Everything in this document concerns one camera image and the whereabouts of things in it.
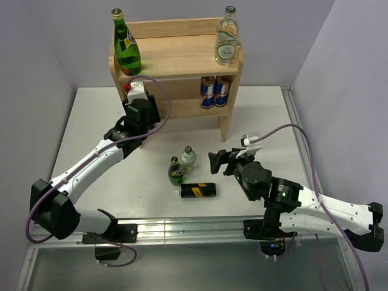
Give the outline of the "large clear soda water bottle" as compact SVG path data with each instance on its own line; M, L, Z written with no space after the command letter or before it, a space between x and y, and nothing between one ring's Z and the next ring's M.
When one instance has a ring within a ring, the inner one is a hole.
M239 46L239 25L235 19L236 8L227 6L222 20L216 29L215 61L221 65L229 65L235 60Z

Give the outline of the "black gold can front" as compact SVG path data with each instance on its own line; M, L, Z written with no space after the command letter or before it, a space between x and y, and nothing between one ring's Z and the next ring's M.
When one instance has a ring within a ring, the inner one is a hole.
M180 185L181 198L213 198L216 197L216 184L208 183L187 183Z

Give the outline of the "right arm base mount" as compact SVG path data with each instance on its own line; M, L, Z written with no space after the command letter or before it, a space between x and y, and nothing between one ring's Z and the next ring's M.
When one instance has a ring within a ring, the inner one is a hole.
M243 226L245 239L258 241L261 256L266 260L277 262L296 245L296 232L281 230L279 221L267 218L245 219Z

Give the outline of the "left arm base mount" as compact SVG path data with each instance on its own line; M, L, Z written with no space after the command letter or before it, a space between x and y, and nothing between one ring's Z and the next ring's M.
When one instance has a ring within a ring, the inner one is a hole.
M105 267L124 267L132 264L137 259L137 251L127 245L127 243L135 243L137 235L137 224L115 224L103 234L83 234L81 243L84 245L95 245L95 259L98 264ZM113 261L116 261L125 250L133 253L132 259L127 263L114 264Z

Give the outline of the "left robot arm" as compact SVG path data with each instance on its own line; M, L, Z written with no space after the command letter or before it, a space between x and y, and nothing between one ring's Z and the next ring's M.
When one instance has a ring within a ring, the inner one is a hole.
M102 209L76 209L75 205L101 175L140 147L161 120L152 95L122 104L125 115L87 156L51 181L39 179L32 185L28 221L50 236L64 239L74 232L86 232L95 233L104 242L116 239L118 220L113 215Z

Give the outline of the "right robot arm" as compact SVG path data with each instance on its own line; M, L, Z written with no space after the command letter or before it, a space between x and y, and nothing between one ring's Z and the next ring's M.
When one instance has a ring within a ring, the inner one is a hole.
M264 216L247 219L244 236L254 240L273 240L293 233L345 236L350 244L365 252L379 252L384 230L379 226L383 206L344 202L284 178L275 177L253 154L239 149L209 153L210 172L226 165L225 176L233 176L249 201L264 201Z

